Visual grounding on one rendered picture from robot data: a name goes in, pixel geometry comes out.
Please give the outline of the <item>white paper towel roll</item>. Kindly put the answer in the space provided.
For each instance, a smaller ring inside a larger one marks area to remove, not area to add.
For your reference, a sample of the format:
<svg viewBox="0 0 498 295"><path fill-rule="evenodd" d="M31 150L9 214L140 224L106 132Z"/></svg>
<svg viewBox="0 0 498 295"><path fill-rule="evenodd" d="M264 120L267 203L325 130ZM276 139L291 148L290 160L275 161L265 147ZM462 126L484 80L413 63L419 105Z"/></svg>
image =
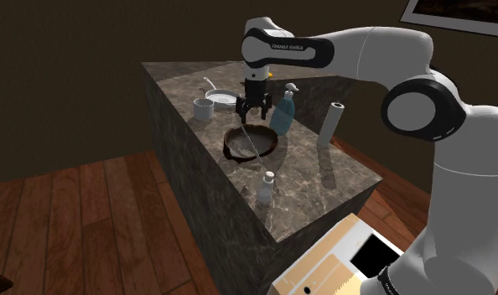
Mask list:
<svg viewBox="0 0 498 295"><path fill-rule="evenodd" d="M334 135L345 106L339 102L331 102L325 116L322 127L320 128L317 145L321 148L329 146L329 142Z"/></svg>

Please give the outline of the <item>white framed wall picture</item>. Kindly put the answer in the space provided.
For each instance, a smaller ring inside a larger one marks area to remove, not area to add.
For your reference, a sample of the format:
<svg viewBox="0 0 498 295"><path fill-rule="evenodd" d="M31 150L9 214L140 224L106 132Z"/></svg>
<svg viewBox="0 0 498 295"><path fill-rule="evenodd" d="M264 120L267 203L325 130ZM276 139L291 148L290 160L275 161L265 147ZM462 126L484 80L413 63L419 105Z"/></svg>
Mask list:
<svg viewBox="0 0 498 295"><path fill-rule="evenodd" d="M409 0L400 21L498 37L498 0Z"/></svg>

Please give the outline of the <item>beige and white robot stand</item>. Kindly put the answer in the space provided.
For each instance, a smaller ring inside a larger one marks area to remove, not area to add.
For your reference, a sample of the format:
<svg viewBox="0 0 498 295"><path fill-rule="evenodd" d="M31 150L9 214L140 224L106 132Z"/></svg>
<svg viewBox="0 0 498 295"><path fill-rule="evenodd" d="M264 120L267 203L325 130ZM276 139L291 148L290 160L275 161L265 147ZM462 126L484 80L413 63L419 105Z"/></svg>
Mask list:
<svg viewBox="0 0 498 295"><path fill-rule="evenodd" d="M336 223L278 276L267 295L360 295L403 251L357 215Z"/></svg>

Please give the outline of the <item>thin grey knife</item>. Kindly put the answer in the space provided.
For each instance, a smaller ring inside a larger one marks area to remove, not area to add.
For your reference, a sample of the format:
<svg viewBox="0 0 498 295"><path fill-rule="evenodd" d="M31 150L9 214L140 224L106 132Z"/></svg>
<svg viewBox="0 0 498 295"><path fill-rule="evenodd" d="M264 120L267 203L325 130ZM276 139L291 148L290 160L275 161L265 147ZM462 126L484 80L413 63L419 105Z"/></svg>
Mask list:
<svg viewBox="0 0 498 295"><path fill-rule="evenodd" d="M257 149L256 149L256 147L255 147L254 143L252 142L252 140L251 140L250 136L248 135L248 133L247 133L247 131L246 131L246 128L244 127L244 124L241 124L241 129L242 129L242 131L244 132L244 134L246 135L247 141L248 141L248 142L249 142L249 144L251 145L251 148L252 148L252 151L253 151L253 153L254 153L255 157L258 159L258 161L259 161L259 163L261 164L261 166L265 169L266 167L265 167L265 165L264 165L264 163L263 163L262 159L260 158L260 154L259 154L259 152L257 151Z"/></svg>

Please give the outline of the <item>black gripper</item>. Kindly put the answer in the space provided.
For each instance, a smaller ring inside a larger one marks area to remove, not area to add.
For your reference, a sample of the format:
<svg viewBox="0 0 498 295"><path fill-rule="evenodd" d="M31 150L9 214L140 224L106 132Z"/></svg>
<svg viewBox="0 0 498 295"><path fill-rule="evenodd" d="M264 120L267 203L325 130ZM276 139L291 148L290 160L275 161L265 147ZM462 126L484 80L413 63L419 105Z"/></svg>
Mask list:
<svg viewBox="0 0 498 295"><path fill-rule="evenodd" d="M268 111L272 108L272 96L267 92L266 80L248 80L243 82L245 95L236 98L236 114L241 123L246 124L246 114L253 107L260 107L261 119L266 120Z"/></svg>

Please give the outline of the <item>blue soap dispenser bottle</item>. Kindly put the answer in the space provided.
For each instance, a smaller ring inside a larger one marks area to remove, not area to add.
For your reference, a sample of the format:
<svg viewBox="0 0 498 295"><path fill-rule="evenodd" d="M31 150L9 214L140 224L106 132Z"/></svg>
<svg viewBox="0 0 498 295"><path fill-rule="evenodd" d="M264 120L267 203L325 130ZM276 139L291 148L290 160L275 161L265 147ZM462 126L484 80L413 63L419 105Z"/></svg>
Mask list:
<svg viewBox="0 0 498 295"><path fill-rule="evenodd" d="M275 131L278 136L287 134L292 125L295 113L293 95L298 91L294 83L287 83L283 98L278 102L272 114L269 127Z"/></svg>

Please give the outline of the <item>clear salt shaker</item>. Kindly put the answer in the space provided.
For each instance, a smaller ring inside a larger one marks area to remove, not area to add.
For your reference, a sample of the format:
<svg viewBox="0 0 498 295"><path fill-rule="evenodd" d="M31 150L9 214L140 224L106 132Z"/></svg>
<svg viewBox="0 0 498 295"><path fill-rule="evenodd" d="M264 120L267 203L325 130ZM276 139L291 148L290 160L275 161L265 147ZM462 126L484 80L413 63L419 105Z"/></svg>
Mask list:
<svg viewBox="0 0 498 295"><path fill-rule="evenodd" d="M260 188L257 191L257 200L262 204L269 204L272 198L275 175L272 171L266 171L262 177Z"/></svg>

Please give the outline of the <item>white cup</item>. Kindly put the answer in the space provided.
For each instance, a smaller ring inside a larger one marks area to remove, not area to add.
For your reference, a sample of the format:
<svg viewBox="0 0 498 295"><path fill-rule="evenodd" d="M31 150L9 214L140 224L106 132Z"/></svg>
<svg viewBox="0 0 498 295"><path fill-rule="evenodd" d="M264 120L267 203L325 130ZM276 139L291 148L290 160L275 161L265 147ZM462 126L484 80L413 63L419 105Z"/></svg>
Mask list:
<svg viewBox="0 0 498 295"><path fill-rule="evenodd" d="M207 122L213 117L215 104L207 98L197 98L194 100L193 108L194 118L199 121Z"/></svg>

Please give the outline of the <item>dark brown bowl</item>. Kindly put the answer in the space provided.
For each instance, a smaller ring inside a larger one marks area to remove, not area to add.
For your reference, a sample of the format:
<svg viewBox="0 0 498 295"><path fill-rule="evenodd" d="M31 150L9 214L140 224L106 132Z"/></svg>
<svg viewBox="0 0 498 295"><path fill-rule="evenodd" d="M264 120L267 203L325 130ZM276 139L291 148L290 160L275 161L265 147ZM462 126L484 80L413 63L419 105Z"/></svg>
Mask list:
<svg viewBox="0 0 498 295"><path fill-rule="evenodd" d="M277 146L278 135L271 128L252 124L244 124L244 127L259 152L260 158L270 154ZM225 133L223 153L227 159L238 163L256 159L241 127L231 128Z"/></svg>

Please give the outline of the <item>white frying pan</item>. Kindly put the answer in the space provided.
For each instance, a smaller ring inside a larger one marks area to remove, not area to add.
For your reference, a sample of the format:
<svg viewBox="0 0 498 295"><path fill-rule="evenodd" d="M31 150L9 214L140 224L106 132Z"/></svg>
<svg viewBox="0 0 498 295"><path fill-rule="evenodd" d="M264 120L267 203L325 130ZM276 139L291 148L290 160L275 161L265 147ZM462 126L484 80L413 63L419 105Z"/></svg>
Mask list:
<svg viewBox="0 0 498 295"><path fill-rule="evenodd" d="M204 77L204 80L210 84L211 90L205 92L205 98L214 102L215 109L235 109L236 99L240 96L238 93L217 88L213 82Z"/></svg>

